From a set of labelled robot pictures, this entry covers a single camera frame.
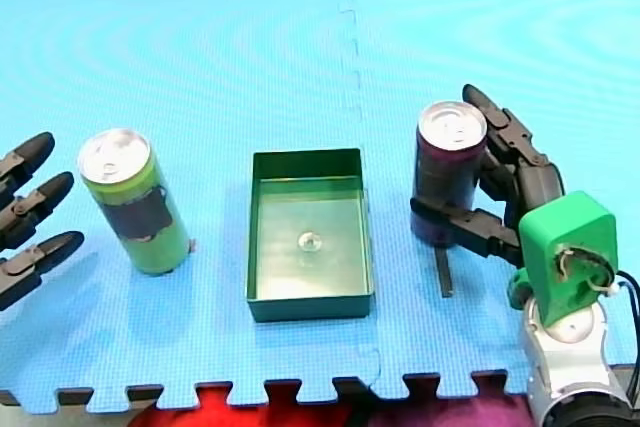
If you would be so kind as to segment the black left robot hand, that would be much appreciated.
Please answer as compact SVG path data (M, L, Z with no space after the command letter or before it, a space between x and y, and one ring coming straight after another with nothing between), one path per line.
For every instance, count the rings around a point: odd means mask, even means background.
M6 310L42 283L42 276L75 253L84 234L71 230L29 246L36 228L69 194L73 174L62 172L29 194L17 191L26 185L51 155L55 139L39 133L1 159L1 250L22 248L10 258L1 258L1 309Z

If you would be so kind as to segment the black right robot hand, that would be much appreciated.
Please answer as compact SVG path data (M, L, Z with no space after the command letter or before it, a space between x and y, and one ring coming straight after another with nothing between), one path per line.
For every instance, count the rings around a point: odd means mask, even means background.
M536 150L531 132L507 109L499 108L477 87L467 84L463 100L488 121L487 144L477 168L480 188L505 203L499 218L485 210L458 207L451 201L429 200L415 194L412 212L442 227L451 240L483 257L500 257L524 266L518 225L528 212L565 194L560 171Z

